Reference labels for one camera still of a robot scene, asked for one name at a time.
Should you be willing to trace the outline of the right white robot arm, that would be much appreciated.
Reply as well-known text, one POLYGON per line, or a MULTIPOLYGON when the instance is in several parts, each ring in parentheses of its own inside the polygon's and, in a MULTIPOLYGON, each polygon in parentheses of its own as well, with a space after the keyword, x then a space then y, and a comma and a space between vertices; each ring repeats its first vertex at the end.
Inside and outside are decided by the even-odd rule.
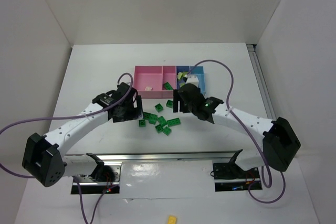
POLYGON ((285 172, 301 144, 290 123, 279 117, 276 120, 251 115, 215 97, 205 98, 200 88, 186 84, 173 91, 173 111, 192 113, 199 120, 225 126, 254 138, 253 150, 238 150, 231 158, 233 168, 248 171, 268 165, 285 172))

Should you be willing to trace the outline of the lime lego brick front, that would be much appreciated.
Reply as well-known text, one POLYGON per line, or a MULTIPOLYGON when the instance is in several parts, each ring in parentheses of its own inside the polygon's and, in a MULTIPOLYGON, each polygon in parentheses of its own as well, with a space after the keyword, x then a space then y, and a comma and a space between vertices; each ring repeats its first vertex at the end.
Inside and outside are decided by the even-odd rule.
POLYGON ((187 74, 188 74, 188 72, 187 71, 184 71, 184 72, 182 72, 182 77, 184 78, 184 77, 186 77, 187 76, 187 74))

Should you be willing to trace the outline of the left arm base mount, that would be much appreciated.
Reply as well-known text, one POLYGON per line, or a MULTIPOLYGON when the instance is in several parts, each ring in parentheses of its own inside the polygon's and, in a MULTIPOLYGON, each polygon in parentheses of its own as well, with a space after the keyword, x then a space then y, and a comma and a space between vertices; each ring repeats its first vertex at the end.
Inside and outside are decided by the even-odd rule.
POLYGON ((79 174, 72 179, 71 194, 78 195, 79 190, 83 195, 108 195, 120 193, 121 164, 106 164, 93 153, 87 153, 93 168, 89 168, 88 174, 79 174))

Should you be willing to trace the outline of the lime lego brick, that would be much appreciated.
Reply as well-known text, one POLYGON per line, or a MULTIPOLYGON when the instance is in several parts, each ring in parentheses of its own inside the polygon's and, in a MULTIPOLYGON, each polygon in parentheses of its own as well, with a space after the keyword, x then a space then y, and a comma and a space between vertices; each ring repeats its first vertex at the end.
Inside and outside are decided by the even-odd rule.
POLYGON ((183 73, 182 72, 179 72, 178 74, 177 74, 177 79, 178 80, 181 80, 183 78, 183 73))
POLYGON ((184 72, 182 72, 182 77, 184 78, 184 77, 186 77, 187 76, 187 74, 188 74, 188 72, 187 71, 184 71, 184 72))

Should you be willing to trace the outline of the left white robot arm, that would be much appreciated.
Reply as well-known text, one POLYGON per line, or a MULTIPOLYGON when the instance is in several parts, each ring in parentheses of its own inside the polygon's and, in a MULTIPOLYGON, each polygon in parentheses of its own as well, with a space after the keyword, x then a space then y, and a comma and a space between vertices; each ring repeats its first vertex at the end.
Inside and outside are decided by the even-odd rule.
POLYGON ((89 177, 93 181, 109 181, 115 171, 97 155, 68 156, 67 152, 95 128, 143 118, 142 98, 126 83, 116 90, 96 96, 79 117, 44 135, 32 134, 26 143, 22 166, 43 186, 50 187, 62 177, 89 177))

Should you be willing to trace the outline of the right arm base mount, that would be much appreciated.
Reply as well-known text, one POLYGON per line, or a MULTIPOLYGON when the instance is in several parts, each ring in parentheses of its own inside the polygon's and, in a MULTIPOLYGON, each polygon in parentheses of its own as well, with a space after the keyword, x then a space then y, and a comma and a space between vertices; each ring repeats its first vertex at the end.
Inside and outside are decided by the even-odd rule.
POLYGON ((231 159, 224 162, 213 163, 213 170, 210 176, 214 179, 215 191, 244 191, 262 190, 258 168, 254 167, 248 171, 242 170, 236 163, 236 159, 242 150, 238 150, 231 159))

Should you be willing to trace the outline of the green lego small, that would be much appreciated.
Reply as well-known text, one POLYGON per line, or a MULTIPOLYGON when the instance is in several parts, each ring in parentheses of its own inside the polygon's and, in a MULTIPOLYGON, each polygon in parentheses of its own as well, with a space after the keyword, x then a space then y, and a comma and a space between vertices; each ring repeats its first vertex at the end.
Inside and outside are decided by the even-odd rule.
POLYGON ((139 120, 139 127, 146 127, 146 121, 144 119, 139 120))

